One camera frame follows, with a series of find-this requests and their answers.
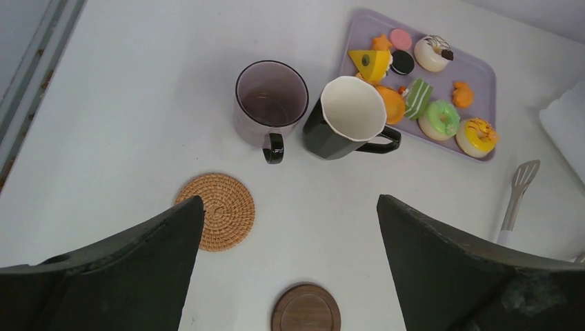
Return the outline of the yellow cheese cake wedge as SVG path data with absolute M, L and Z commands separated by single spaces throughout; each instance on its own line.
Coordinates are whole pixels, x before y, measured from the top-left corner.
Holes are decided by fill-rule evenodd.
M 347 54 L 358 71 L 357 77 L 373 85 L 386 77 L 393 62 L 389 50 L 349 50 Z

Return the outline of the dark wooden round coaster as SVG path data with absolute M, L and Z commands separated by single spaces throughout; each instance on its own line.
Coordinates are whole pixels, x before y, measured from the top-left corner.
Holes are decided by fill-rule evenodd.
M 287 289 L 276 301 L 270 329 L 341 330 L 341 312 L 334 297 L 314 283 L 300 283 Z

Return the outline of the pink macaron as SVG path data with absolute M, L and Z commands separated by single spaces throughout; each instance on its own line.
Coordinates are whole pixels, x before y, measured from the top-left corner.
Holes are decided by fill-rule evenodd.
M 408 51 L 412 47 L 412 37 L 405 31 L 395 28 L 388 35 L 389 41 L 397 50 Z

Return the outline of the aluminium frame post left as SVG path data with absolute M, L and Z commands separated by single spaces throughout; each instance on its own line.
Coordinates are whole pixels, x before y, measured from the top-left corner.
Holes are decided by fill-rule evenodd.
M 1 2 L 1 183 L 17 160 L 85 1 Z

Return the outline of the purple mug black handle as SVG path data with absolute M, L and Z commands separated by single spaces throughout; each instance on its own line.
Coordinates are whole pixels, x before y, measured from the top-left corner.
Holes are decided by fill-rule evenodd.
M 296 69 L 280 61 L 256 61 L 235 83 L 234 128 L 246 143 L 261 148 L 267 163 L 276 165 L 284 159 L 284 139 L 308 104 L 308 87 Z

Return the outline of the steel white serving tongs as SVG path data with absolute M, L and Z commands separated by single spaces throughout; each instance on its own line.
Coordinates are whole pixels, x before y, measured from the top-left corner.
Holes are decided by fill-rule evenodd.
M 507 246 L 511 233 L 515 227 L 519 205 L 522 198 L 527 191 L 527 188 L 532 183 L 537 175 L 541 161 L 534 159 L 522 163 L 515 170 L 510 186 L 510 199 L 506 209 L 504 219 L 496 240 L 496 243 L 501 246 Z

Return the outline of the yellow frosted donut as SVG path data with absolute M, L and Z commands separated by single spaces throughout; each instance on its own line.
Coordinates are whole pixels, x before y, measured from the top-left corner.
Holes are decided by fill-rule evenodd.
M 465 154 L 481 159 L 494 150 L 499 135 L 489 122 L 472 118 L 459 124 L 455 140 Z

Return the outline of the white three tier stand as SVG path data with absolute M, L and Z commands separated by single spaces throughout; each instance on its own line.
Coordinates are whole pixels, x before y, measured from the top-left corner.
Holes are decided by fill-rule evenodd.
M 540 110 L 539 120 L 573 172 L 584 182 L 584 81 Z

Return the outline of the lavender serving tray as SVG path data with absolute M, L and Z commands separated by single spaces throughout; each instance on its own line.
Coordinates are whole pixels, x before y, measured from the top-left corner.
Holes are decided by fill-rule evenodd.
M 349 23 L 346 42 L 342 47 L 338 75 L 354 76 L 357 74 L 356 67 L 347 55 L 349 50 L 369 49 L 375 37 L 389 34 L 395 28 L 406 31 L 414 42 L 426 36 L 425 32 L 420 32 L 374 10 L 358 9 L 354 11 L 353 18 Z M 480 118 L 495 126 L 497 88 L 494 70 L 485 61 L 463 50 L 453 48 L 453 52 L 454 61 L 441 72 L 432 73 L 416 64 L 414 70 L 406 76 L 389 72 L 381 84 L 397 90 L 399 87 L 408 86 L 411 81 L 420 78 L 434 87 L 431 97 L 433 101 L 436 99 L 450 101 L 454 91 L 453 82 L 463 81 L 474 92 L 474 100 L 469 108 L 458 110 L 461 120 Z

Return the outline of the orange star cookie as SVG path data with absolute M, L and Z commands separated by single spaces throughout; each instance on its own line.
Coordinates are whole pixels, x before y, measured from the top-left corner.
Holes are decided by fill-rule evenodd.
M 380 34 L 378 37 L 373 38 L 371 50 L 376 51 L 389 51 L 393 47 L 388 37 L 385 34 Z

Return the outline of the woven rattan coaster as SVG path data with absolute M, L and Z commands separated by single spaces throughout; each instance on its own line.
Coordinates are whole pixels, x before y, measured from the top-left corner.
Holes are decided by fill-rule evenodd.
M 199 249 L 223 252 L 240 244 L 255 222 L 255 202 L 247 187 L 222 173 L 201 174 L 178 192 L 175 203 L 201 197 L 205 216 Z

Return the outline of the green striped cake slice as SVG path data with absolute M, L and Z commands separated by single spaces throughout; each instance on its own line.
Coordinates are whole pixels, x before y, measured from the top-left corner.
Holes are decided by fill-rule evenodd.
M 401 93 L 405 104 L 405 117 L 411 121 L 418 119 L 430 101 L 433 94 L 434 87 L 421 78 L 416 78 L 405 90 Z

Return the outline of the white chocolate drizzled donut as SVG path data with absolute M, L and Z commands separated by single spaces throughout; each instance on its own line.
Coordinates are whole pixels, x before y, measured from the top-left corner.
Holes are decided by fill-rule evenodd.
M 441 72 L 454 60 L 450 44 L 439 35 L 427 35 L 414 47 L 417 63 L 429 72 Z

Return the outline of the orange egg tart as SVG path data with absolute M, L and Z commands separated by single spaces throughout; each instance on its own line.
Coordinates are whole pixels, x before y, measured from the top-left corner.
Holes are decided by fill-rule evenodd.
M 386 109 L 386 124 L 399 123 L 406 112 L 406 103 L 403 97 L 395 90 L 385 86 L 377 86 L 376 91 L 383 99 Z

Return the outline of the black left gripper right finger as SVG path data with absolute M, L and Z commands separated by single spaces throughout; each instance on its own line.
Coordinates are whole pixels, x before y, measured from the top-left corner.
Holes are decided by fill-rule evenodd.
M 381 236 L 408 330 L 583 330 L 584 265 L 506 248 L 383 194 Z

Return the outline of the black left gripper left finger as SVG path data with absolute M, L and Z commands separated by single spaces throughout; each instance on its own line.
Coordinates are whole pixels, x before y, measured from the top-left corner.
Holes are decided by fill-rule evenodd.
M 1 269 L 2 330 L 177 330 L 204 228 L 192 197 L 38 265 Z

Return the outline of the orange bear cookie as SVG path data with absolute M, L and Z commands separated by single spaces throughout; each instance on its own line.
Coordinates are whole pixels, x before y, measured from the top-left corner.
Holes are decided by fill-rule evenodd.
M 458 108 L 469 108 L 473 104 L 474 92 L 464 81 L 453 82 L 454 91 L 452 93 L 452 102 Z

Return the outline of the black sandwich cookie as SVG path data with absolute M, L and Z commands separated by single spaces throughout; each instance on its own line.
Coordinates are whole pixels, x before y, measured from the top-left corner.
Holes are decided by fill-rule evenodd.
M 395 74 L 406 76 L 414 70 L 415 60 L 408 52 L 395 50 L 391 55 L 393 62 L 390 65 L 390 70 Z

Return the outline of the black mug white inside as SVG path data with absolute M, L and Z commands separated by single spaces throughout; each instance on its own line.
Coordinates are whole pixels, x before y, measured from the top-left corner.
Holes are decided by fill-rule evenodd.
M 324 160 L 351 152 L 387 154 L 401 145 L 401 133 L 386 126 L 382 96 L 352 76 L 340 76 L 322 90 L 302 129 L 304 147 Z

